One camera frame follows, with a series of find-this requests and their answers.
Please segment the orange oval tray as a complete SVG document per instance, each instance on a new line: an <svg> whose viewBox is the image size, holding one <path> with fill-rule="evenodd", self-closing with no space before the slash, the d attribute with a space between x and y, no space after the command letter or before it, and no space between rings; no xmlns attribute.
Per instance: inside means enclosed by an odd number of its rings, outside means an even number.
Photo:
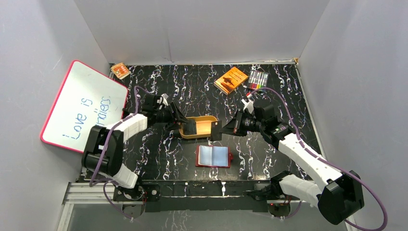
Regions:
<svg viewBox="0 0 408 231"><path fill-rule="evenodd" d="M184 135L183 131L179 129L179 133L184 139L201 139L209 138L211 131L211 122L218 121L215 116L203 115L203 116L193 116L187 117L187 119L194 119L196 121L197 134L196 135Z"/></svg>

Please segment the red card holder wallet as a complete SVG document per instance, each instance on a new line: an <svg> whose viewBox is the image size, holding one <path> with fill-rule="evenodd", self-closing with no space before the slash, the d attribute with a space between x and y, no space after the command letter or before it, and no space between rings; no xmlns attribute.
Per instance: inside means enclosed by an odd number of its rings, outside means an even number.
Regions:
<svg viewBox="0 0 408 231"><path fill-rule="evenodd" d="M195 153L196 167L231 167L233 155L229 147L198 145Z"/></svg>

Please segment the stack of black credit cards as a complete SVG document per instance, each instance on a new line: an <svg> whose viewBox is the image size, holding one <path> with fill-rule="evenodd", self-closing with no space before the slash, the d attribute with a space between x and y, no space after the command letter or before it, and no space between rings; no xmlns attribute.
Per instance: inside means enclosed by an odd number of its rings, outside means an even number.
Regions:
<svg viewBox="0 0 408 231"><path fill-rule="evenodd" d="M196 135L196 121L194 119L189 119L188 123L183 125L183 134L184 135Z"/></svg>

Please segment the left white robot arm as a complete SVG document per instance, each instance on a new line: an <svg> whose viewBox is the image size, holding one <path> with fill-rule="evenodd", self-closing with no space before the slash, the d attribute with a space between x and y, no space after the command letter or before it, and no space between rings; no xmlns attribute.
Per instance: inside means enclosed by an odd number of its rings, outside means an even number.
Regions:
<svg viewBox="0 0 408 231"><path fill-rule="evenodd" d="M139 200L144 193L138 184L138 175L123 163L124 145L127 140L145 131L150 126L161 123L166 130L181 128L188 119L178 106L167 101L168 96L147 94L137 111L114 124L95 125L90 129L82 156L82 166L92 171L90 187L99 183L98 174L105 181L114 182L125 188L125 194L131 200Z"/></svg>

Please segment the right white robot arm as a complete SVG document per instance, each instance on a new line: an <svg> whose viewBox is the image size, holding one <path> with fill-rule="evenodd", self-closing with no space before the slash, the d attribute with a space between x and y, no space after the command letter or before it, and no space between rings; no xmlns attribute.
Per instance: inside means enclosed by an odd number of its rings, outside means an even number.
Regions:
<svg viewBox="0 0 408 231"><path fill-rule="evenodd" d="M290 171L283 171L262 189L246 191L256 200L284 199L287 195L316 206L323 217L337 225L365 205L359 175L354 171L336 170L325 159L298 139L294 128L278 119L272 105L239 109L221 133L246 136L258 132L276 150L286 155L304 170L311 180L304 180Z"/></svg>

